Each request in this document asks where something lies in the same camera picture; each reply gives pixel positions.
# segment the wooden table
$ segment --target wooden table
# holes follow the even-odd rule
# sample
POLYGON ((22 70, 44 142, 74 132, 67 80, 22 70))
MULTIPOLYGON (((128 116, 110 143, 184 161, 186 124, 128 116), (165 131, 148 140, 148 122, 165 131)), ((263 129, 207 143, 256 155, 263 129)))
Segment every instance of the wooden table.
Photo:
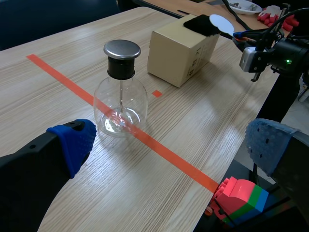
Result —
MULTIPOLYGON (((192 15, 221 15, 230 21, 236 31, 244 31, 245 29, 235 20, 235 17, 227 11, 226 7, 222 5, 209 5, 206 2, 209 0, 196 3, 190 0, 133 0, 136 4, 141 6, 148 6, 156 10, 161 8, 161 11, 167 11, 175 13, 176 15, 185 16, 186 14, 181 13, 187 12, 192 15)), ((238 14, 238 16, 252 29, 263 29, 267 28, 266 25, 257 21, 257 14, 245 15, 238 14)))
MULTIPOLYGON (((220 38, 211 62, 181 88, 147 73, 151 32, 176 20, 137 8, 0 52, 0 150, 11 154, 48 127, 77 118, 94 121, 93 109, 26 58, 36 54, 93 94, 107 77, 103 46, 136 42, 136 78, 148 92, 145 132, 220 182, 276 75, 256 83, 239 67, 241 52, 220 38), (159 90, 156 98, 151 93, 159 90)), ((87 162, 61 190, 41 232, 192 231, 212 193, 136 138, 99 132, 87 162)))

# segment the orange tape line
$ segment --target orange tape line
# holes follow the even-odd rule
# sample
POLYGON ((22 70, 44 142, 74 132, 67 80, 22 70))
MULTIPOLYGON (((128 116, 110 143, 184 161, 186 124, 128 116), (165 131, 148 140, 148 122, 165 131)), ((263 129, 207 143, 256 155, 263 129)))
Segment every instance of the orange tape line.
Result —
MULTIPOLYGON (((93 105, 93 96, 89 94, 87 91, 79 87, 77 84, 72 82, 66 76, 55 70, 53 67, 45 63, 42 59, 38 58, 36 55, 32 54, 27 56, 29 60, 31 60, 34 64, 39 66, 45 72, 54 77, 57 81, 63 84, 65 87, 74 92, 77 96, 83 99, 90 105, 93 105)), ((105 114, 110 114, 112 110, 102 102, 99 102, 98 108, 105 114)), ((202 171, 185 161, 183 158, 179 157, 177 154, 169 150, 167 147, 160 144, 157 140, 150 137, 148 134, 143 132, 141 129, 136 127, 135 125, 130 125, 130 132, 133 134, 135 138, 140 140, 143 144, 148 146, 150 149, 155 151, 161 157, 166 159, 168 162, 173 164, 175 167, 183 171, 185 174, 190 176, 192 179, 197 181, 199 184, 207 188, 211 192, 215 192, 218 183, 211 179, 209 176, 205 175, 202 171)))

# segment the silver metal lid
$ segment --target silver metal lid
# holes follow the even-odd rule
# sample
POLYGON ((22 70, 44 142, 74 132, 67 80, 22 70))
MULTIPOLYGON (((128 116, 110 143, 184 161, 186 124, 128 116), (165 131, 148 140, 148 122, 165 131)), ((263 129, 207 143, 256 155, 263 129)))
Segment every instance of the silver metal lid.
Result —
POLYGON ((114 59, 130 60, 140 55, 140 47, 129 40, 112 40, 104 45, 104 53, 114 59))

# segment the clear glass jar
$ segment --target clear glass jar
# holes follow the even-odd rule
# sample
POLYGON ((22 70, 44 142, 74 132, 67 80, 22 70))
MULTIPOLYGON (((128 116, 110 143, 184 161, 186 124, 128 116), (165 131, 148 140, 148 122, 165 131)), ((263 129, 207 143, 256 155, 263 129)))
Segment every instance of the clear glass jar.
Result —
POLYGON ((140 48, 131 41, 117 40, 106 43, 104 52, 109 55, 110 76, 104 79, 95 91, 95 120, 104 133, 124 137, 132 133, 135 126, 142 129, 147 118, 146 89, 133 77, 134 58, 139 56, 140 48), (130 52, 123 51, 130 46, 133 46, 130 52))

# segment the black cable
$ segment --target black cable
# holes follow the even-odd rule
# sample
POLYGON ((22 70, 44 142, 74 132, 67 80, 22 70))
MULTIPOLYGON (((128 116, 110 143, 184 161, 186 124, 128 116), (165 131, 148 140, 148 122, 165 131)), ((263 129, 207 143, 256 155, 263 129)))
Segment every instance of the black cable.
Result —
POLYGON ((290 36, 289 38, 291 38, 291 39, 307 39, 307 38, 309 38, 309 35, 300 35, 300 36, 294 35, 294 36, 290 36))
POLYGON ((220 210, 222 210, 223 214, 231 221, 231 223, 233 224, 234 227, 237 227, 236 223, 233 221, 233 219, 224 211, 224 209, 222 208, 222 206, 219 204, 219 202, 214 199, 214 202, 216 202, 216 204, 219 206, 220 210))
POLYGON ((241 24, 246 30, 252 30, 244 21, 242 21, 238 15, 231 9, 230 5, 228 4, 227 0, 222 0, 224 5, 226 6, 227 10, 235 17, 236 21, 241 24))
POLYGON ((259 176, 257 174, 257 165, 256 163, 253 163, 253 175, 254 175, 254 183, 257 185, 257 186, 260 186, 260 182, 259 182, 259 176))
POLYGON ((270 34, 270 32, 279 24, 279 23, 282 23, 287 17, 291 16, 291 15, 294 15, 295 13, 298 13, 300 11, 308 11, 309 8, 302 8, 302 9, 298 9, 298 10, 294 10, 294 11, 291 11, 290 13, 284 15, 283 17, 279 18, 276 22, 273 23, 273 25, 270 26, 270 28, 268 28, 265 33, 263 34, 262 36, 262 39, 261 39, 261 43, 256 47, 256 51, 263 51, 264 50, 264 43, 263 41, 265 41, 266 37, 268 34, 270 34))

